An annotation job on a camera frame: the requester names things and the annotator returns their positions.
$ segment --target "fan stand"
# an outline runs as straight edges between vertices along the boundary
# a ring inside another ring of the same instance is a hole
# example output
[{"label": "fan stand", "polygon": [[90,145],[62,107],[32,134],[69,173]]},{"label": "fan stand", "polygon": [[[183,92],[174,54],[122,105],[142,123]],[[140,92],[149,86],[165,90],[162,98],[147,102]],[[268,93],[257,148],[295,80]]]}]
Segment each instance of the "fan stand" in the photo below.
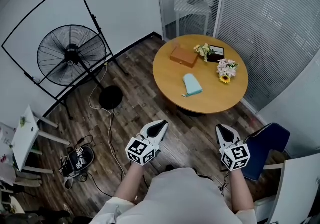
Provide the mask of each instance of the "fan stand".
[{"label": "fan stand", "polygon": [[117,106],[119,106],[124,97],[122,90],[116,85],[111,85],[107,88],[104,88],[103,85],[98,81],[96,76],[87,68],[87,66],[79,57],[77,57],[77,61],[85,69],[89,76],[92,77],[97,86],[101,88],[102,92],[99,96],[99,103],[101,107],[105,110],[113,110]]}]

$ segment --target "flower bouquet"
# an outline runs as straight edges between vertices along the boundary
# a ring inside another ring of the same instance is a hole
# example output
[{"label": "flower bouquet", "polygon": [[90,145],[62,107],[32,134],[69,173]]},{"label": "flower bouquet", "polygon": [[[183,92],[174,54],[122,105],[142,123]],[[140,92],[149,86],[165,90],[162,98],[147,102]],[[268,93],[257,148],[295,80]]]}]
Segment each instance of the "flower bouquet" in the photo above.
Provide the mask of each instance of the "flower bouquet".
[{"label": "flower bouquet", "polygon": [[210,45],[205,43],[204,45],[197,45],[193,48],[197,54],[200,54],[200,56],[203,57],[205,62],[208,62],[208,55],[211,55],[214,53],[213,50],[210,49]]},{"label": "flower bouquet", "polygon": [[239,64],[231,59],[220,59],[217,67],[217,73],[219,73],[220,81],[225,84],[230,83],[231,78],[235,77],[237,74],[238,66]]}]

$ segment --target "standing fan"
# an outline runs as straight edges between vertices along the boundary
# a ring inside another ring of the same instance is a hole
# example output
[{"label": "standing fan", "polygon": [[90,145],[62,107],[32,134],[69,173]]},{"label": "standing fan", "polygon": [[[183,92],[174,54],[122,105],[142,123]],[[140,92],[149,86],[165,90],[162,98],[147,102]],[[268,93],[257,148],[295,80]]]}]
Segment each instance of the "standing fan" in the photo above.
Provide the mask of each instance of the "standing fan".
[{"label": "standing fan", "polygon": [[91,72],[91,67],[106,56],[105,43],[96,32],[85,26],[66,25],[42,40],[37,62],[45,78],[59,86],[75,86],[79,77],[91,76],[102,89],[100,105],[111,110],[122,101],[121,89],[114,85],[104,88]]}]

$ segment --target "wooden box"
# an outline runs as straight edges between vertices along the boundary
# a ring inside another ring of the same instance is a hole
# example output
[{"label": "wooden box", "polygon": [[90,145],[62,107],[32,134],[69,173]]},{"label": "wooden box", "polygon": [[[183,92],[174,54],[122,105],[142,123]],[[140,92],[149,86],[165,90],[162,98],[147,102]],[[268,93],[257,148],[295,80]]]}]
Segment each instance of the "wooden box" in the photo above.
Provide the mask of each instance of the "wooden box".
[{"label": "wooden box", "polygon": [[198,54],[180,47],[176,47],[170,55],[170,60],[178,62],[181,65],[193,68],[198,59]]}]

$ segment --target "baseboard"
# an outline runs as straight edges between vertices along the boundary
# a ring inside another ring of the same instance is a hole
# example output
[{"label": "baseboard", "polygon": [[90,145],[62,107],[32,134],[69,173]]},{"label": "baseboard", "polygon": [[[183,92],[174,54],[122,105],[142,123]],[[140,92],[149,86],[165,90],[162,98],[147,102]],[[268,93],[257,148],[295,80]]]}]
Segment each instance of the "baseboard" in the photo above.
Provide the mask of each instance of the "baseboard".
[{"label": "baseboard", "polygon": [[[159,38],[159,39],[162,40],[162,36],[161,36],[160,34],[158,34],[158,33],[156,33],[156,32],[152,32],[152,33],[146,35],[145,37],[141,38],[140,40],[134,42],[133,44],[129,45],[129,46],[126,47],[125,49],[121,50],[121,51],[118,52],[117,54],[115,54],[112,58],[110,58],[110,59],[108,60],[108,62],[109,62],[109,63],[112,62],[113,60],[115,60],[116,58],[120,57],[120,56],[121,56],[122,54],[124,54],[125,52],[129,51],[131,48],[135,47],[136,45],[142,43],[144,40],[147,40],[147,39],[149,39],[149,38],[151,38],[151,37],[153,37],[153,36],[155,36],[155,37],[157,37],[157,38]],[[99,67],[97,67],[96,69],[94,69],[92,72],[93,72],[93,73],[98,72],[98,71],[101,70],[104,66],[105,66],[105,65],[104,65],[104,63],[103,63],[103,64],[101,64]],[[65,95],[62,96],[62,99],[65,99],[65,100],[66,100],[66,99],[68,98],[68,96],[69,96],[75,89],[77,89],[78,87],[79,87],[79,86],[74,86],[74,87],[72,87]],[[49,110],[44,113],[43,117],[44,117],[44,118],[47,117],[58,105],[59,105],[58,102],[54,103],[54,104],[52,105],[52,107],[50,107]]]},{"label": "baseboard", "polygon": [[268,125],[268,123],[258,114],[258,112],[255,110],[251,104],[246,101],[244,98],[242,98],[241,103],[252,113],[254,116],[264,125]]}]

